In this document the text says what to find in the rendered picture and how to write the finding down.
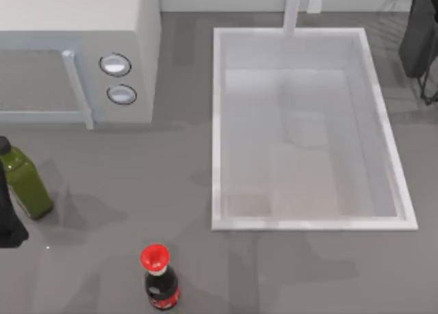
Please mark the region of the white sink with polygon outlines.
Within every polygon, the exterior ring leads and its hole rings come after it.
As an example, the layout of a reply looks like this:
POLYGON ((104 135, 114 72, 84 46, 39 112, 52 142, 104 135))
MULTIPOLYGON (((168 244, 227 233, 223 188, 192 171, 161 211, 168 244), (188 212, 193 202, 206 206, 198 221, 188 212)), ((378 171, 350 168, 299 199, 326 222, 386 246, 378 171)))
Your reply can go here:
POLYGON ((219 27, 213 45, 213 230, 417 230, 364 29, 219 27))

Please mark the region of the microwave oven knob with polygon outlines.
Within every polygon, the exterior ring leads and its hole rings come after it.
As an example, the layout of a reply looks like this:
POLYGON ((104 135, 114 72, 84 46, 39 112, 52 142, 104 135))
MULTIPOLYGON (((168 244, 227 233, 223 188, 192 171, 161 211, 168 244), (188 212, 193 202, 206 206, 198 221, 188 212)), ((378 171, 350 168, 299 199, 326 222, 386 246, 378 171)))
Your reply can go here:
POLYGON ((111 86, 106 91, 107 98, 117 105, 130 105, 137 99, 137 92, 128 85, 111 86))
POLYGON ((131 71, 131 62, 127 57, 119 53, 111 53, 100 57, 100 69, 112 77, 123 77, 131 71))

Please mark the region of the dark bottle with red cap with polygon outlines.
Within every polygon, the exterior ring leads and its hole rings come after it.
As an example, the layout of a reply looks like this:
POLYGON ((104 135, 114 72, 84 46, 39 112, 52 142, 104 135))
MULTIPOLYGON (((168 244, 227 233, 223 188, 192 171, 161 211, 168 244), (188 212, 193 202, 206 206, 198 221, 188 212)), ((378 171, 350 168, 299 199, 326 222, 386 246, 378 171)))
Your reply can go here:
POLYGON ((145 269, 144 287, 151 306, 160 311, 175 307, 181 290, 167 247, 159 243, 147 245, 140 253, 140 262, 145 269))

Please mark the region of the pale microwave oven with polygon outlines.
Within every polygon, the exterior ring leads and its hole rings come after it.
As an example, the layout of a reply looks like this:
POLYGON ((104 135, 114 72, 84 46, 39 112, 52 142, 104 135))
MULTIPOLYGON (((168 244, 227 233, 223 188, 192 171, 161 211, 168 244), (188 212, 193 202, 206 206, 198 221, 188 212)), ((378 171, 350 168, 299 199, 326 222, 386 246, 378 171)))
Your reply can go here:
POLYGON ((162 26, 159 0, 0 0, 0 124, 85 125, 61 52, 75 64, 102 124, 147 124, 153 118, 162 26), (131 71, 112 77, 100 57, 124 55, 131 71), (125 84, 137 92, 130 105, 106 91, 125 84))

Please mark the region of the tall white tap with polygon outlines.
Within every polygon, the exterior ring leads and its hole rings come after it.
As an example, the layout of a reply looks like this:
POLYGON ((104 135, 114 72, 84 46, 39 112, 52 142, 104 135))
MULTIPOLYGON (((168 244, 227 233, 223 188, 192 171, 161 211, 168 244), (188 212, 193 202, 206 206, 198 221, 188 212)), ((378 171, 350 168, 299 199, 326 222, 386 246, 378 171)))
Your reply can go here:
POLYGON ((283 31, 286 38, 294 35, 300 0, 285 0, 285 10, 283 16, 283 31))

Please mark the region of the green bottle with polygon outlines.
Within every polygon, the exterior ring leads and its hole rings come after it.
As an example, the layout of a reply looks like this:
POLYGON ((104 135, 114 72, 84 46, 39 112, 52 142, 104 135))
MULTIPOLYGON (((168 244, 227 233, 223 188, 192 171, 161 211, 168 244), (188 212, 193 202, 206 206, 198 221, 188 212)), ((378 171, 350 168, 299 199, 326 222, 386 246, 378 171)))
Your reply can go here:
POLYGON ((31 159, 6 136, 0 135, 0 161, 8 188, 21 209, 32 220, 48 214, 54 204, 31 159))

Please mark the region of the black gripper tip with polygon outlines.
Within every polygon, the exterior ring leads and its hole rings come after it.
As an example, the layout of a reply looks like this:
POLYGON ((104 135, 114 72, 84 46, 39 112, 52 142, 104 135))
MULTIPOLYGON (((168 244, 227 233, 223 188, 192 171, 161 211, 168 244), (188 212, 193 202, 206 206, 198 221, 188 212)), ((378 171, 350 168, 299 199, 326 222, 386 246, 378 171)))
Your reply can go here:
POLYGON ((5 170, 0 162, 0 249, 18 248, 28 239, 29 233, 13 208, 5 170))

